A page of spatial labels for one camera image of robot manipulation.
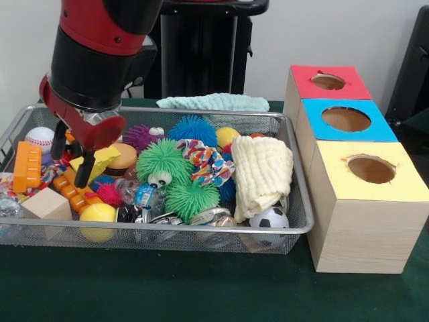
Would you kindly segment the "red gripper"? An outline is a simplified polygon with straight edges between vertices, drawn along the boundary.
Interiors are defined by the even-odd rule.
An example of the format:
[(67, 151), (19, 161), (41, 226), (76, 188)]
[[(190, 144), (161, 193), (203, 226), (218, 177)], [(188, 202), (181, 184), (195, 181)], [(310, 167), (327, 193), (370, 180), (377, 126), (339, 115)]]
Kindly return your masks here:
[(40, 83), (39, 92), (48, 109), (60, 120), (52, 140), (52, 159), (61, 159), (66, 149), (68, 129), (85, 150), (82, 164), (79, 165), (74, 180), (75, 187), (83, 189), (88, 183), (95, 163), (93, 151), (107, 148), (114, 143), (123, 133), (126, 121), (116, 109), (93, 113), (73, 107), (53, 91), (47, 75)]

